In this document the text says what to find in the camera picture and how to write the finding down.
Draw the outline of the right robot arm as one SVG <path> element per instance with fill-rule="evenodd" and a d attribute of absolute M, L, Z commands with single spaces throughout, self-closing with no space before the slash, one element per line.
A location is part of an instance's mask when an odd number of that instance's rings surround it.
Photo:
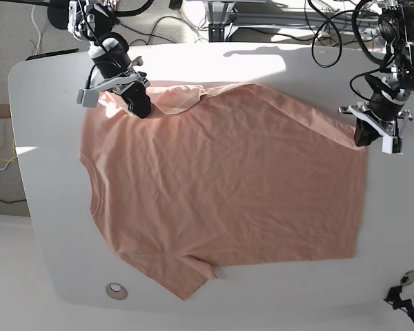
<path fill-rule="evenodd" d="M 152 110 L 146 94 L 150 83 L 146 73 L 135 70 L 143 65 L 142 58 L 131 59 L 125 38 L 112 31 L 119 24 L 107 1 L 69 2 L 67 30 L 75 39 L 90 44 L 88 56 L 93 62 L 85 86 L 78 91 L 77 103 L 96 108 L 99 95 L 111 92 L 121 97 L 128 112 L 144 119 Z"/>

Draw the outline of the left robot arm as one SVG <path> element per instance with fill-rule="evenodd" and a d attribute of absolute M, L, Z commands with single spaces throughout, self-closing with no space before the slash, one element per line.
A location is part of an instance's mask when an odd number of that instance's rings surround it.
<path fill-rule="evenodd" d="M 378 27 L 385 40 L 384 58 L 375 58 L 363 46 L 362 52 L 379 67 L 351 79 L 364 78 L 372 96 L 360 95 L 364 101 L 349 106 L 348 112 L 356 117 L 356 146 L 381 138 L 383 152 L 401 154 L 404 127 L 413 120 L 404 106 L 414 93 L 414 1 L 385 1 Z"/>

